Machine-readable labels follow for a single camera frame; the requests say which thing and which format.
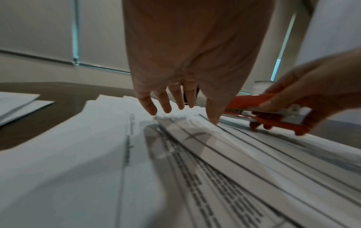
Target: skin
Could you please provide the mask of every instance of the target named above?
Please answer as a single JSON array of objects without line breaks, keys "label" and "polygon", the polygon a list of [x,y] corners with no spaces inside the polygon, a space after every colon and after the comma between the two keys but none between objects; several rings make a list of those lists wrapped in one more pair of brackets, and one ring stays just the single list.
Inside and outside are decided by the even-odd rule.
[{"label": "skin", "polygon": [[125,37],[136,97],[156,115],[154,92],[171,112],[196,102],[197,85],[214,124],[247,79],[272,15],[272,0],[123,0]]},{"label": "skin", "polygon": [[[312,109],[302,123],[309,130],[336,113],[361,108],[361,48],[296,67],[265,93],[279,94],[260,105],[263,111],[276,111],[304,99],[303,105]],[[266,113],[258,116],[282,119]],[[251,128],[259,125],[250,123]],[[264,128],[271,129],[272,126],[265,125]]]}]

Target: stack of paper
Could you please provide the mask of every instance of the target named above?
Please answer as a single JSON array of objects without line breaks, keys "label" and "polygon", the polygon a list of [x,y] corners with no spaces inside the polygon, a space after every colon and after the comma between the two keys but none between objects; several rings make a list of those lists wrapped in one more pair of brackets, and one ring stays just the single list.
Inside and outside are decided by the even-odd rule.
[{"label": "stack of paper", "polygon": [[39,94],[0,92],[0,126],[34,112],[53,101],[35,101]]},{"label": "stack of paper", "polygon": [[0,227],[360,227],[360,151],[99,96],[0,154]]}]

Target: table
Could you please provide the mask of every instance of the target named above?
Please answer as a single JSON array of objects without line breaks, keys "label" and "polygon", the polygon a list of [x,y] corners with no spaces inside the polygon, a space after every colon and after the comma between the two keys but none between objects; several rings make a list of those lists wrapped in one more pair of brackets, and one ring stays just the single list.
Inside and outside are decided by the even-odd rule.
[{"label": "table", "polygon": [[[0,150],[9,149],[28,141],[78,114],[87,100],[98,95],[134,96],[132,89],[74,83],[0,83],[0,91],[41,94],[39,100],[55,101],[53,104],[0,127]],[[361,125],[327,120],[312,134],[361,149]]]}]

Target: orange stapler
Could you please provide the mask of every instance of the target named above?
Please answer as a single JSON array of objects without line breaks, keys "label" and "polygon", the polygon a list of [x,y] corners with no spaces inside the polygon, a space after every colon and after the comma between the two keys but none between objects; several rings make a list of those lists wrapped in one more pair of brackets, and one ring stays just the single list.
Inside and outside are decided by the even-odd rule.
[{"label": "orange stapler", "polygon": [[[309,131],[309,128],[305,125],[262,119],[250,113],[250,112],[262,112],[259,110],[259,105],[271,99],[275,95],[276,94],[255,94],[255,95],[237,96],[227,106],[227,109],[224,112],[224,116],[245,119],[248,121],[255,120],[264,125],[270,125],[274,127],[280,127],[280,128],[292,130],[296,134],[307,133]],[[277,112],[267,112],[267,113],[280,114],[285,117],[297,116],[299,115],[302,103],[303,103],[302,100],[299,100],[295,104],[290,105],[288,108],[281,109]]]}]

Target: dark table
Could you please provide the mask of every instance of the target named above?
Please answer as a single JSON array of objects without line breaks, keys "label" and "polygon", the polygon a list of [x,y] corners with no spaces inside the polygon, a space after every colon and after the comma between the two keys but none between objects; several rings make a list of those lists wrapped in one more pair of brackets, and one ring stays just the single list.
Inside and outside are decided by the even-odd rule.
[{"label": "dark table", "polygon": [[[78,114],[87,100],[95,100],[100,94],[134,96],[131,89],[73,83],[0,83],[0,91],[41,94],[38,100],[55,101],[41,110],[1,126],[0,150],[26,142],[64,122]],[[314,129],[312,134],[361,149],[361,125],[328,120]]]}]

